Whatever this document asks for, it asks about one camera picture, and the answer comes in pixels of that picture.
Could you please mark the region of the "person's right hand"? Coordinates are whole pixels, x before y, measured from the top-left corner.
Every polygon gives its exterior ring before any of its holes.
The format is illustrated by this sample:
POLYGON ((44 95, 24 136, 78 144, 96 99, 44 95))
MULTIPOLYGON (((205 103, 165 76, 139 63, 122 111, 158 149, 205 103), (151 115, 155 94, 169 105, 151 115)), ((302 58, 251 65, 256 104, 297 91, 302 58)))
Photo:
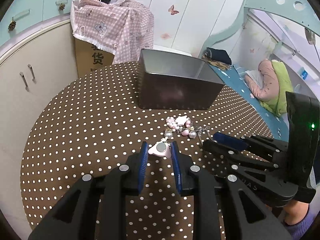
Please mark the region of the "person's right hand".
POLYGON ((308 209, 308 203, 291 200, 286 206, 284 206, 284 211, 286 213, 284 222, 288 225, 300 223, 307 215, 308 209))

